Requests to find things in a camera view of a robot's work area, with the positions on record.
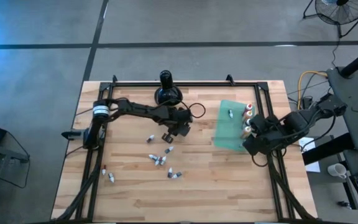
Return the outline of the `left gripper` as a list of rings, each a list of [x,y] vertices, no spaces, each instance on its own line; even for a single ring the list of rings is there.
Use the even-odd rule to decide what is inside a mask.
[[[193,117],[188,109],[172,106],[167,106],[166,109],[168,111],[168,119],[165,121],[165,126],[168,128],[168,133],[164,133],[162,139],[171,144],[173,142],[172,136],[175,134],[175,126],[179,126],[178,134],[185,137],[190,131],[188,123],[193,122]]]

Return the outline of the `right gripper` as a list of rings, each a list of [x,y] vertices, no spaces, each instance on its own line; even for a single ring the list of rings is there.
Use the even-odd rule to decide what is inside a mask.
[[[283,129],[275,115],[265,118],[257,114],[250,120],[250,127],[251,134],[242,143],[250,155],[267,155],[273,150],[284,148],[283,140],[280,139],[283,137]]]

